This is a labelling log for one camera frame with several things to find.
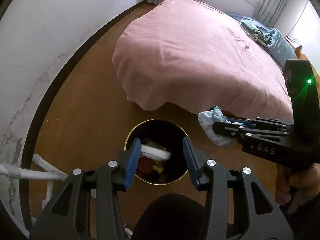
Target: gold rim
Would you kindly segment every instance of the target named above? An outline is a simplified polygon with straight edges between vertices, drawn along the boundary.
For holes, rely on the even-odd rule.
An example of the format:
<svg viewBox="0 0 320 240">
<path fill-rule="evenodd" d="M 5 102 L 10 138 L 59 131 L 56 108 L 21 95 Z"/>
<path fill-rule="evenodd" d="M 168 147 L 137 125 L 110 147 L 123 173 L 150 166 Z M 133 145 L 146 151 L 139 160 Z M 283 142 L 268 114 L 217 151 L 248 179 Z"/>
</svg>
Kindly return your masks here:
<svg viewBox="0 0 320 240">
<path fill-rule="evenodd" d="M 125 140 L 124 150 L 125 150 L 125 148 L 126 148 L 126 146 L 127 146 L 128 139 L 129 139 L 130 135 L 132 134 L 132 132 L 133 132 L 138 126 L 140 126 L 141 124 L 143 124 L 143 123 L 145 123 L 145 122 L 153 121 L 153 120 L 162 120 L 162 121 L 166 121 L 166 122 L 173 123 L 174 125 L 178 126 L 178 127 L 184 132 L 184 134 L 185 134 L 186 136 L 188 136 L 187 133 L 186 133 L 179 125 L 177 125 L 176 123 L 174 123 L 174 122 L 172 122 L 172 121 L 169 121 L 169 120 L 166 120 L 166 119 L 162 119 L 162 118 L 149 119 L 149 120 L 146 120 L 146 121 L 143 121 L 143 122 L 137 124 L 134 128 L 132 128 L 132 130 L 130 131 L 130 133 L 129 133 L 128 136 L 127 136 L 127 139 Z M 146 180 L 140 178 L 137 174 L 134 174 L 134 175 L 135 175 L 137 178 L 141 179 L 142 181 L 144 181 L 144 182 L 146 182 L 146 183 L 148 183 L 148 184 L 156 185 L 156 186 L 164 186 L 164 185 L 169 185 L 169 184 L 171 184 L 171 183 L 174 183 L 174 182 L 179 181 L 179 180 L 182 179 L 187 173 L 188 173 L 188 169 L 187 169 L 186 172 L 185 172 L 182 176 L 180 176 L 178 179 L 176 179 L 176 180 L 174 180 L 174 181 L 171 181 L 171 182 L 169 182 L 169 183 L 165 183 L 165 184 L 152 183 L 152 182 L 149 182 L 149 181 L 146 181 Z"/>
</svg>

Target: blue pillow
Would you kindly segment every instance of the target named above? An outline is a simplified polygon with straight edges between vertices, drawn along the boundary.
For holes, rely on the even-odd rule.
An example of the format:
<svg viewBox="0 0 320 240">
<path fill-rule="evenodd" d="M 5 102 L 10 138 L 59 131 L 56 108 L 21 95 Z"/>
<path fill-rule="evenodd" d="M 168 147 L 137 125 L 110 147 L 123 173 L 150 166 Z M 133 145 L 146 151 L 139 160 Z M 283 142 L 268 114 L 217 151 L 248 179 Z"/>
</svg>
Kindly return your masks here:
<svg viewBox="0 0 320 240">
<path fill-rule="evenodd" d="M 262 23 L 258 22 L 257 20 L 255 20 L 251 17 L 239 15 L 236 13 L 227 13 L 227 15 L 229 15 L 230 17 L 232 17 L 236 21 L 247 20 L 247 21 L 251 22 L 253 25 L 255 25 L 263 33 L 267 33 L 270 30 L 270 28 L 268 28 L 267 26 L 264 26 Z"/>
</svg>

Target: black sleeve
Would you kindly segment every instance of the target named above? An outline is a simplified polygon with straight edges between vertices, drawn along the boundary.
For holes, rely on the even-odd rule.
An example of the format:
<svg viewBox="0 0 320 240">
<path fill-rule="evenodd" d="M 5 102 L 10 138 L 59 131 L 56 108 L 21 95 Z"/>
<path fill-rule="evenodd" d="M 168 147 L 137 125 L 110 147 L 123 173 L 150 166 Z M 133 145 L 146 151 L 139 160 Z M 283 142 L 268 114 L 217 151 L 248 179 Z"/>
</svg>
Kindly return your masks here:
<svg viewBox="0 0 320 240">
<path fill-rule="evenodd" d="M 298 207 L 294 214 L 285 214 L 295 240 L 320 239 L 320 194 Z"/>
</svg>

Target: brown floor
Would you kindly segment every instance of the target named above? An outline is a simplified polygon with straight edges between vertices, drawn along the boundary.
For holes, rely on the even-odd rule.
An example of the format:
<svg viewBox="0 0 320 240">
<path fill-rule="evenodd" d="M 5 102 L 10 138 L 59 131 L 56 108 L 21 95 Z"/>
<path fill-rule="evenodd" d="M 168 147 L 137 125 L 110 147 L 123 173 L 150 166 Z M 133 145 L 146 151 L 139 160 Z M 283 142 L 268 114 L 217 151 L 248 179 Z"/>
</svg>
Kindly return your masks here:
<svg viewBox="0 0 320 240">
<path fill-rule="evenodd" d="M 204 150 L 208 157 L 226 168 L 251 167 L 274 194 L 276 168 L 273 163 L 243 153 L 239 144 L 230 149 L 214 145 L 199 126 L 197 115 L 176 105 L 167 103 L 156 111 L 144 111 L 127 100 L 116 77 L 112 55 L 117 39 L 129 23 L 152 8 L 153 5 L 144 4 L 123 18 L 80 60 L 49 109 L 35 153 L 65 173 L 74 168 L 93 170 L 123 150 L 126 137 L 135 125 L 152 118 L 164 118 L 182 127 L 196 148 Z M 30 210 L 34 217 L 41 212 L 45 190 L 46 182 L 30 182 Z M 183 194 L 202 204 L 205 200 L 205 193 L 194 189 L 188 174 L 166 186 L 149 185 L 135 178 L 128 192 L 119 193 L 122 221 L 133 227 L 148 204 L 166 193 Z"/>
</svg>

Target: black trash can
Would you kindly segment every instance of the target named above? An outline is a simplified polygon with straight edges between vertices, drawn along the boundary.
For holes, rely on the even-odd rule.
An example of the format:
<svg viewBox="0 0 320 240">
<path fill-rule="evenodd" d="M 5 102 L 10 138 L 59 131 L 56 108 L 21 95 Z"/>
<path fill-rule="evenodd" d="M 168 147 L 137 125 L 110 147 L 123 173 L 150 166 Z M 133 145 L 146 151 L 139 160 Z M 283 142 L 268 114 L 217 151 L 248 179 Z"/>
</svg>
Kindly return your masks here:
<svg viewBox="0 0 320 240">
<path fill-rule="evenodd" d="M 130 148 L 133 140 L 137 137 L 142 144 L 151 140 L 171 152 L 170 159 L 162 163 L 163 171 L 161 174 L 156 170 L 146 174 L 137 169 L 136 176 L 153 185 L 167 185 L 180 180 L 188 172 L 182 148 L 185 136 L 188 135 L 181 127 L 164 119 L 147 120 L 134 127 L 125 142 L 125 150 Z"/>
</svg>

